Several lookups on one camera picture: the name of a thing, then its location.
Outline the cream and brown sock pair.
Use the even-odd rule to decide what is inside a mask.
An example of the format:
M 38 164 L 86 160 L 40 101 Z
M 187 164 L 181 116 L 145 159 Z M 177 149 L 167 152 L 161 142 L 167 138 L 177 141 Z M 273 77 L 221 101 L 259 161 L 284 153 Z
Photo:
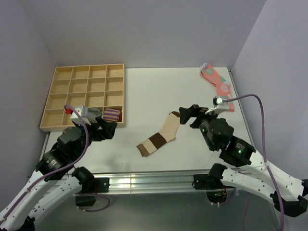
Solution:
M 142 157 L 148 157 L 162 146 L 176 138 L 180 126 L 180 113 L 172 111 L 167 116 L 162 128 L 148 139 L 137 145 Z

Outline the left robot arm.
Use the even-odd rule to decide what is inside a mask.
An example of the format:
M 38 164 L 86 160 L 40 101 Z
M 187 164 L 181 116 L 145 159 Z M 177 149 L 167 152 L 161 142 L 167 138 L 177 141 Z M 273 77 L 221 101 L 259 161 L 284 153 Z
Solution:
M 74 167 L 94 141 L 110 140 L 116 122 L 100 116 L 95 123 L 74 124 L 57 138 L 36 165 L 18 195 L 0 213 L 2 231 L 32 231 L 35 222 L 76 193 L 94 193 L 97 180 L 85 167 Z

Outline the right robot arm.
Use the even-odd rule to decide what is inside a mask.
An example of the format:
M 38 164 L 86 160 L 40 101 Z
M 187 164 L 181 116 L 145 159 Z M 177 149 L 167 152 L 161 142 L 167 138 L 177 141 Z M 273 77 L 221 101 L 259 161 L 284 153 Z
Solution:
M 191 128 L 200 130 L 209 150 L 219 151 L 223 164 L 214 163 L 208 174 L 194 176 L 196 189 L 237 188 L 257 195 L 289 217 L 298 217 L 308 209 L 304 197 L 307 179 L 300 180 L 266 161 L 259 151 L 233 135 L 234 129 L 213 109 L 196 104 L 179 108 L 180 124 L 194 117 Z

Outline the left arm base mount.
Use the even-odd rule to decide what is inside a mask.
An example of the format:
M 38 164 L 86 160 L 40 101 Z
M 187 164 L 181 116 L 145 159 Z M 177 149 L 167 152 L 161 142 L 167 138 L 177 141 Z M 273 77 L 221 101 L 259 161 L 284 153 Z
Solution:
M 77 210 L 83 212 L 100 212 L 107 209 L 111 205 L 111 200 L 103 193 L 109 190 L 109 178 L 93 178 L 82 185 L 82 189 L 75 195 L 75 204 Z M 99 199 L 106 202 L 101 208 L 92 208 Z

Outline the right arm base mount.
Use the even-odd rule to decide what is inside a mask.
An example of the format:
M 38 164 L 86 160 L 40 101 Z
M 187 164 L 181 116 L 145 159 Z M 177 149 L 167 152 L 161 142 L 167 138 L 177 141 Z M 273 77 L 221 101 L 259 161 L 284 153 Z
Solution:
M 192 187 L 195 190 L 204 190 L 208 203 L 217 207 L 228 203 L 237 194 L 236 188 L 225 186 L 208 174 L 194 174 Z

